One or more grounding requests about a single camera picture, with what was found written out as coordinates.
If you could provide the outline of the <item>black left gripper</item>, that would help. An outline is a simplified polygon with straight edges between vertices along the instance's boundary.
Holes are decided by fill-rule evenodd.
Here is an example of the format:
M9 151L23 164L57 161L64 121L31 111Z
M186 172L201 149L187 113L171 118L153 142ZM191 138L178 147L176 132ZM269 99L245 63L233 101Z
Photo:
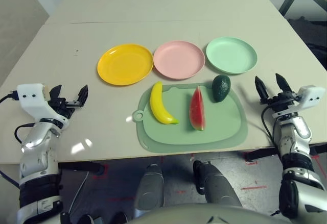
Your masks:
M75 107L83 107L88 98L88 85L81 88L76 101L67 102L65 98L59 97L62 85L57 85L50 90L49 106L59 115L70 119Z

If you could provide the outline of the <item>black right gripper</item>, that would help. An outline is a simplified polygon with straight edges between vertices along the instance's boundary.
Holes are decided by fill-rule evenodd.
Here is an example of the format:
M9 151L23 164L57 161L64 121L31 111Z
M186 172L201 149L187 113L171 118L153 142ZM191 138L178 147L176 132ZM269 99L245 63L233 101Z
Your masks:
M294 105L294 102L299 101L299 96L293 92L286 79L278 73L275 74L275 77L282 93L273 98L269 98L264 82L258 76L255 77L255 87L259 94L260 102L267 105L261 113L261 118L264 118L264 114L268 109L272 109L277 118L284 116L282 112L287 110L289 106Z

